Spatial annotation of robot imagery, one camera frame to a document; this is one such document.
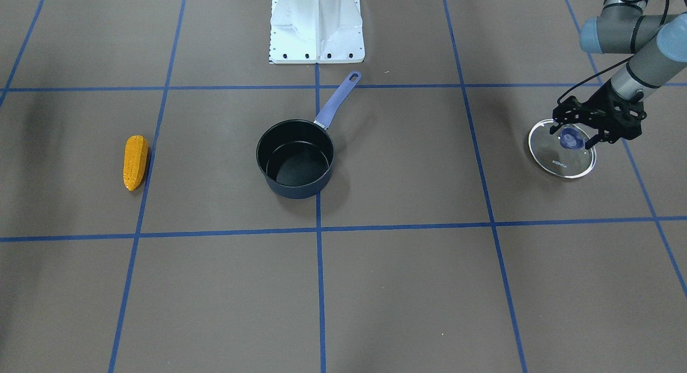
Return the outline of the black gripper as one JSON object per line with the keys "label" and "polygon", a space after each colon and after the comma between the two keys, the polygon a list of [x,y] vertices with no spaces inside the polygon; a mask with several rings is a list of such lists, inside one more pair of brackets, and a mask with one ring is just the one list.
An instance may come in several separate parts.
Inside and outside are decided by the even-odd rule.
{"label": "black gripper", "polygon": [[[584,143],[591,150],[599,142],[616,143],[619,139],[632,140],[642,135],[642,121],[646,118],[642,89],[631,90],[627,100],[615,92],[611,83],[604,84],[586,101],[591,116],[586,120],[596,134]],[[550,134],[556,134],[565,125],[581,123],[580,113],[553,113]]]}

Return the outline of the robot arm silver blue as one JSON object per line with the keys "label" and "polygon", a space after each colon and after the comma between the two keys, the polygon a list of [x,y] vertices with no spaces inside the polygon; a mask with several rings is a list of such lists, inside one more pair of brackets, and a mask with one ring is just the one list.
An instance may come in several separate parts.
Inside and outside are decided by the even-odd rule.
{"label": "robot arm silver blue", "polygon": [[596,130],[586,141],[574,135],[560,138],[565,148],[616,143],[642,134],[645,100],[685,68],[685,14],[645,15],[649,0],[604,0],[597,17],[583,24],[579,45],[587,53],[626,54],[613,66],[615,74],[584,102],[565,92],[553,109],[549,133],[566,125]]}

